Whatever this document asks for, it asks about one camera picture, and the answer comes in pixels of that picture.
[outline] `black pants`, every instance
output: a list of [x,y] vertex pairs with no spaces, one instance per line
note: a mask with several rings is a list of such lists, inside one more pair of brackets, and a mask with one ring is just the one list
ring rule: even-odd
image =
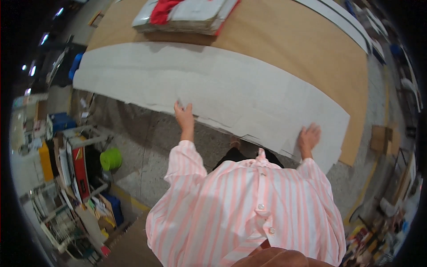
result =
[[[280,161],[279,161],[279,159],[273,154],[273,153],[271,153],[268,149],[265,149],[264,148],[264,151],[265,151],[265,153],[266,153],[266,158],[268,159],[268,161],[270,162],[270,163],[274,163],[274,164],[277,164],[277,165],[279,165],[282,169],[284,169],[285,167],[280,163]],[[223,163],[224,161],[227,161],[227,160],[231,160],[231,161],[234,161],[234,162],[239,162],[239,161],[242,161],[242,160],[245,160],[245,159],[252,159],[252,158],[248,158],[248,157],[245,157],[241,152],[240,152],[240,150],[238,150],[237,148],[235,148],[235,147],[232,147],[228,152],[227,152],[227,154],[218,162],[218,164],[215,166],[215,168],[213,168],[214,170],[216,169],[216,168],[218,168],[218,166],[219,165],[221,165],[221,163]]]

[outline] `yellow box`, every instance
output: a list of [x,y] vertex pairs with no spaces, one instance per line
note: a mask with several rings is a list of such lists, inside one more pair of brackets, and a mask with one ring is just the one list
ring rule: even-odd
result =
[[46,142],[43,141],[43,146],[38,149],[40,156],[41,168],[43,170],[44,180],[46,182],[53,179],[52,165],[50,164],[49,149],[47,148]]

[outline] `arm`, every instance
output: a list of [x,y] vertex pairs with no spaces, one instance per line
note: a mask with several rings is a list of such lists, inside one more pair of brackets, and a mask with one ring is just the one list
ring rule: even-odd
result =
[[176,119],[181,126],[181,141],[169,154],[169,166],[165,180],[169,190],[151,209],[146,220],[147,244],[157,257],[169,254],[170,238],[179,235],[181,221],[191,216],[195,205],[195,194],[207,171],[203,159],[194,146],[194,118],[192,106],[187,109],[175,103]]
[[298,167],[297,171],[306,179],[320,181],[323,184],[326,193],[331,197],[331,199],[333,199],[330,182],[314,162],[313,155],[311,153],[311,150],[313,150],[313,148],[319,143],[321,134],[322,131],[320,126],[315,123],[311,123],[308,129],[302,127],[298,137],[298,147],[301,152],[302,164]]
[[299,174],[307,180],[310,180],[312,188],[319,198],[328,220],[330,229],[330,240],[338,246],[337,253],[330,253],[331,260],[339,265],[344,257],[345,235],[344,225],[341,214],[333,202],[332,187],[322,170],[313,160],[311,150],[319,143],[321,135],[320,126],[312,123],[308,129],[302,128],[298,138],[298,146],[301,151],[302,164],[298,167]]

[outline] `paper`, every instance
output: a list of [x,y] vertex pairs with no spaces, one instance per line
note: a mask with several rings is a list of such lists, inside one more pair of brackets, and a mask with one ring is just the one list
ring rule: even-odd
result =
[[193,103],[198,121],[297,157],[302,126],[322,128],[313,157],[327,173],[350,116],[313,85],[261,60],[214,47],[126,43],[86,52],[74,88],[173,114]]

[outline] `hand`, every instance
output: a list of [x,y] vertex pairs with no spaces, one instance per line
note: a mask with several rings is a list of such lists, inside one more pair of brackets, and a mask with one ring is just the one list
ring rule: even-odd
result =
[[190,103],[184,110],[184,107],[179,106],[179,102],[176,101],[173,107],[175,110],[175,117],[178,121],[181,130],[181,140],[192,141],[194,135],[194,117],[193,117],[193,105]]
[[320,126],[315,123],[311,123],[308,129],[302,127],[298,137],[298,147],[302,159],[313,158],[311,150],[319,143],[321,133]]

